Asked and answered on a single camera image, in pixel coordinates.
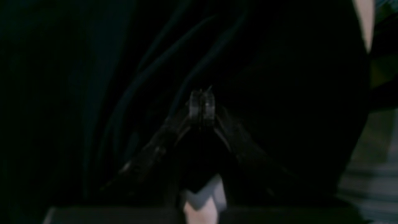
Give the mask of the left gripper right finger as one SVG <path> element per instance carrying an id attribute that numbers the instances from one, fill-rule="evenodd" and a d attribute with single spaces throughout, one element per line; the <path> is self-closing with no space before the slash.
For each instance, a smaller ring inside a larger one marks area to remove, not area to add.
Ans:
<path id="1" fill-rule="evenodd" d="M 261 149 L 210 90 L 202 93 L 202 118 L 225 144 L 250 187 L 273 199 L 305 198 L 300 180 Z"/>

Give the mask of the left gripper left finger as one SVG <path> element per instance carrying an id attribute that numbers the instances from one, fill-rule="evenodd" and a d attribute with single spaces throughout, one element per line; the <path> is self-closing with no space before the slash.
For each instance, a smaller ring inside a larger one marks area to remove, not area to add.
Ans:
<path id="1" fill-rule="evenodd" d="M 199 126 L 202 106 L 203 92 L 192 91 L 185 106 L 176 115 L 166 119 L 138 155 L 129 160 L 118 175 L 101 188 L 100 197 L 126 198 L 144 190 L 165 157 L 192 128 Z"/>

